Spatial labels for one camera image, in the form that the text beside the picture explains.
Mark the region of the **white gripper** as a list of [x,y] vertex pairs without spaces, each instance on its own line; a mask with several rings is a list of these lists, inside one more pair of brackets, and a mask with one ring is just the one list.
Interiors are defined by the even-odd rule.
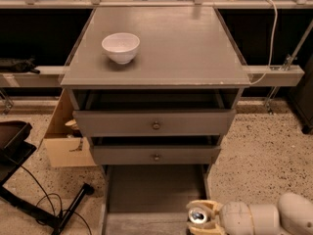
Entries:
[[[205,224],[188,222],[188,229],[193,235],[253,235],[251,213],[244,202],[229,202],[222,207],[215,201],[194,200],[186,206],[187,211],[193,207],[204,209],[210,221]],[[213,221],[218,215],[225,230]]]

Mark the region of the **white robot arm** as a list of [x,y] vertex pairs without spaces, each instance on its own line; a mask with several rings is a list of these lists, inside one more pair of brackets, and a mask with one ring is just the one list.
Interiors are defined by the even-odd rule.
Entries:
[[195,200],[186,208],[192,235],[313,235],[313,203],[294,193],[276,205]]

